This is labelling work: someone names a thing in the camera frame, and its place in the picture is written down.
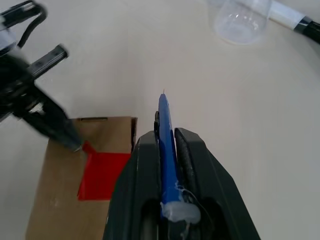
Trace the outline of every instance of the cardboard box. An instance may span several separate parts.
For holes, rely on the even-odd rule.
[[[131,153],[136,119],[131,117],[81,118],[75,126],[98,152]],[[78,201],[86,155],[70,152],[49,140],[27,240],[101,240],[109,201]]]

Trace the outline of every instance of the transparent cup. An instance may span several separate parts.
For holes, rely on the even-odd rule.
[[[225,0],[214,30],[233,44],[247,45],[265,31],[272,0]]]

